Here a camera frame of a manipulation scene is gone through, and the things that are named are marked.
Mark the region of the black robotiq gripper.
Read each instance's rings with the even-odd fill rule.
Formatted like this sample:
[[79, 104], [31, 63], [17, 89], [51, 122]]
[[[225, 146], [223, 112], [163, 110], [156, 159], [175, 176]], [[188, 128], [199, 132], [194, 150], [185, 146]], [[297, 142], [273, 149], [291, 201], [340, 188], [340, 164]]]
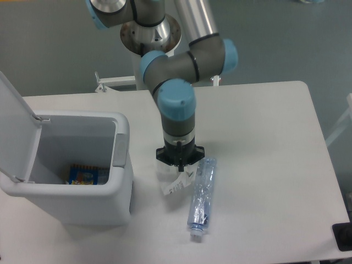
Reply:
[[188, 165], [193, 165], [205, 157], [205, 149], [195, 145], [195, 139], [183, 145], [180, 141], [176, 145], [165, 143], [164, 147], [156, 149], [156, 159], [164, 164], [177, 167], [184, 171]]

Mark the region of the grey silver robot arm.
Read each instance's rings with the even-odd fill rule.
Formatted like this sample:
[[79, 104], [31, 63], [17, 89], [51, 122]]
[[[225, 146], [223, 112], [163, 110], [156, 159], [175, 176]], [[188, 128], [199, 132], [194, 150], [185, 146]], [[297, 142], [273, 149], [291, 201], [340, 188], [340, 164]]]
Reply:
[[176, 1], [189, 50], [168, 56], [178, 44], [164, 1], [87, 1], [100, 29], [128, 26], [121, 39], [140, 56], [139, 76], [161, 115], [164, 146], [156, 158], [183, 171], [201, 160], [205, 150], [195, 144], [196, 97], [193, 84], [232, 71], [238, 63], [234, 43], [222, 39], [209, 1]]

